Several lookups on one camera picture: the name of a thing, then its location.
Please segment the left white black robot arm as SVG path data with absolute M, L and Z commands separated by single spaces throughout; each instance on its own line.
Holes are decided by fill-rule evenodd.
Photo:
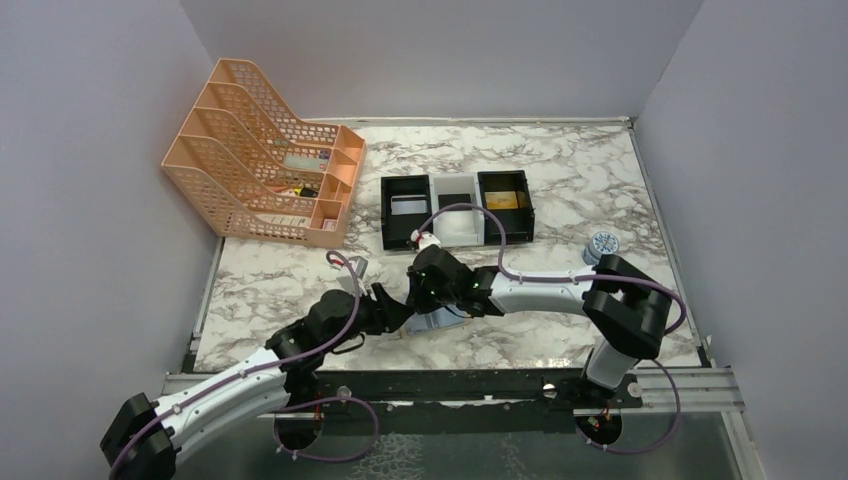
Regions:
M 372 293 L 329 290 L 301 319 L 245 360 L 176 394 L 138 393 L 121 405 L 100 441 L 112 479 L 170 479 L 178 464 L 225 430 L 277 407 L 313 401 L 313 372 L 339 345 L 397 331 L 413 309 L 381 285 Z

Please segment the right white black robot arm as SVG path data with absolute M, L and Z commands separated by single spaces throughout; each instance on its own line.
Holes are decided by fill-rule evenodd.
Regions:
M 581 315 L 603 340 L 577 380 L 579 398 L 600 407 L 628 371 L 654 360 L 666 335 L 674 292 L 618 255 L 577 271 L 520 274 L 499 265 L 470 268 L 447 250 L 421 250 L 407 270 L 406 303 L 418 314 L 456 307 L 472 318 L 521 312 Z

